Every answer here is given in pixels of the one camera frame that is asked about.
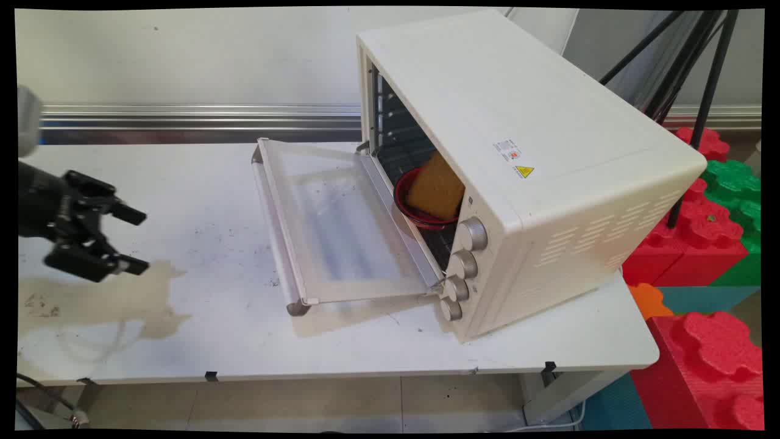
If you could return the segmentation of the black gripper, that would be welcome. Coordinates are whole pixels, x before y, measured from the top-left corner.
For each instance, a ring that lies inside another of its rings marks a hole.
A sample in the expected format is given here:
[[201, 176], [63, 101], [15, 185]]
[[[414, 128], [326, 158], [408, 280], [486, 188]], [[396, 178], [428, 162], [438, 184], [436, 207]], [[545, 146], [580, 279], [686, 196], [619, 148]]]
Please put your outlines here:
[[18, 234], [52, 244], [46, 266], [92, 282], [111, 274], [147, 271], [150, 263], [122, 254], [98, 239], [98, 216], [139, 226], [145, 212], [117, 197], [114, 185], [69, 170], [61, 177], [18, 162]]

